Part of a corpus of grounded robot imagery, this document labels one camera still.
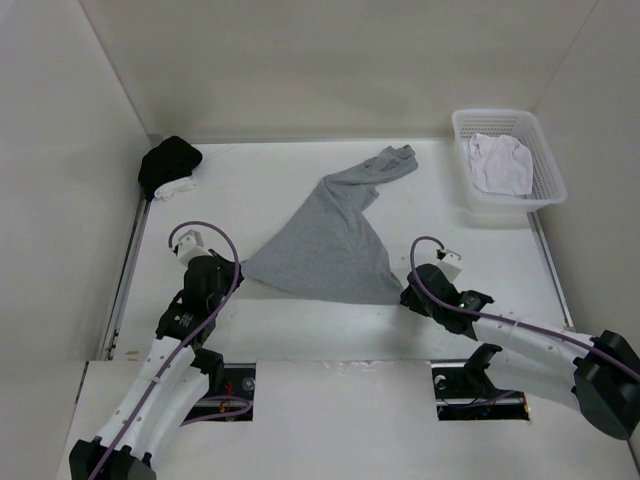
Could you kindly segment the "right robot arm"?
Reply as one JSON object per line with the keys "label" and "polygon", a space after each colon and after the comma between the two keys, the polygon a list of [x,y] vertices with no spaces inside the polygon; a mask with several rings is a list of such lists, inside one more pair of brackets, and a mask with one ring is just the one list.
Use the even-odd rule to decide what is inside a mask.
{"label": "right robot arm", "polygon": [[444,272],[423,264],[408,276],[401,305],[454,335],[478,342],[457,367],[436,368],[436,398],[479,410],[528,393],[579,412],[593,427],[629,440],[639,424],[639,356],[606,330],[589,336],[484,312],[492,297],[459,291]]}

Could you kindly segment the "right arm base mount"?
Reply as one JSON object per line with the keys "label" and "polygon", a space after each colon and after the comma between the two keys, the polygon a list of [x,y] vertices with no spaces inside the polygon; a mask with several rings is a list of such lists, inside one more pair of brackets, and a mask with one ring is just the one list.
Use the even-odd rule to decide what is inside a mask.
{"label": "right arm base mount", "polygon": [[440,421],[529,421],[522,392],[497,389],[487,376],[490,361],[502,350],[482,344],[467,360],[431,364],[436,414]]}

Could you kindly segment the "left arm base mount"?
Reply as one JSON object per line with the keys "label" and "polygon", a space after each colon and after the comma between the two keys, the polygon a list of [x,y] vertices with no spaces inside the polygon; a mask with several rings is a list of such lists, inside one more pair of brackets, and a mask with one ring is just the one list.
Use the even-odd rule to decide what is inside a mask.
{"label": "left arm base mount", "polygon": [[210,382],[207,392],[196,402],[185,417],[185,422],[251,421],[253,408],[236,415],[254,401],[257,365],[255,363],[231,363],[224,366],[218,380]]}

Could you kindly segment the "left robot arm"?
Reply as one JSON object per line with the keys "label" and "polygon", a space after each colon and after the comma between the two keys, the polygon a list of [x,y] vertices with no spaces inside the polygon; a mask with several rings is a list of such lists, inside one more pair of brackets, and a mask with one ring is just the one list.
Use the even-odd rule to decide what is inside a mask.
{"label": "left robot arm", "polygon": [[202,399],[224,387],[224,360],[205,342],[243,280],[238,260],[198,249],[160,317],[150,351],[108,422],[69,454],[74,479],[154,479],[161,455]]}

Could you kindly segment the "grey tank top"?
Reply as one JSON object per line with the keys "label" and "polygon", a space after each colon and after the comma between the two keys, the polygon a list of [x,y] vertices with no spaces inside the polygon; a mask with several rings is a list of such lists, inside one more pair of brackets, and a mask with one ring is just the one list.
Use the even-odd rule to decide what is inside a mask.
{"label": "grey tank top", "polygon": [[245,260],[244,275],[288,294],[347,304],[394,305],[402,285],[364,216],[377,187],[418,168],[409,145],[323,177],[285,226]]}

